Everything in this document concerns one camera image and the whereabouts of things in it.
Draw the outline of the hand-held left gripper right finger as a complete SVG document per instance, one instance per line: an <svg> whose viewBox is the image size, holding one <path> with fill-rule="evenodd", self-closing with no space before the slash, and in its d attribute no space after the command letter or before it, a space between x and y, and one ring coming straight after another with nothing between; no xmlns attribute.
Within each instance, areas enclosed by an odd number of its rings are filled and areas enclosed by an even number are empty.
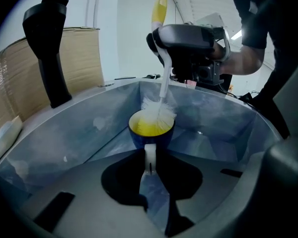
<svg viewBox="0 0 298 238"><path fill-rule="evenodd" d="M236 186L244 171L237 163L158 150L157 173L170 195L164 234L175 236L207 217Z"/></svg>

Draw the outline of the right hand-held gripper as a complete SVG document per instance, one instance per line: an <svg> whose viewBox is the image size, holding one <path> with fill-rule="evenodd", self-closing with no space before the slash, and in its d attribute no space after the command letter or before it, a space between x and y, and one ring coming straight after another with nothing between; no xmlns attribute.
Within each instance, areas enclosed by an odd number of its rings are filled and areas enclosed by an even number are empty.
<svg viewBox="0 0 298 238"><path fill-rule="evenodd" d="M174 79L180 83L192 81L198 85L229 85L232 76L220 74L222 62L213 58L211 49L214 42L228 36L224 22L218 13L212 13L197 21L199 25L169 24L158 28L158 43L162 48L171 49ZM155 46L152 33L146 36L149 49L162 59Z"/></svg>

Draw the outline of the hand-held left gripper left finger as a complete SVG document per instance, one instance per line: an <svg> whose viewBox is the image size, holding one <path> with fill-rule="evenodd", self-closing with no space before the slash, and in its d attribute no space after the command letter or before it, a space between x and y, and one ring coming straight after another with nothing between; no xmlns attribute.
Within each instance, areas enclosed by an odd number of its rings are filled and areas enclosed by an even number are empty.
<svg viewBox="0 0 298 238"><path fill-rule="evenodd" d="M31 196L22 212L57 238L161 238L139 194L143 150L71 168Z"/></svg>

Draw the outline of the person's right hand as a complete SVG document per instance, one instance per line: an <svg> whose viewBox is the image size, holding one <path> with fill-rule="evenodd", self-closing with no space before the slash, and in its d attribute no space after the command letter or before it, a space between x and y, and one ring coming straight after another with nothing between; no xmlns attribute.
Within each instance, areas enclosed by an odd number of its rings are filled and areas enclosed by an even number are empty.
<svg viewBox="0 0 298 238"><path fill-rule="evenodd" d="M217 42L214 42L213 52L208 54L208 58L212 60L222 60L225 58L225 53L226 49Z"/></svg>

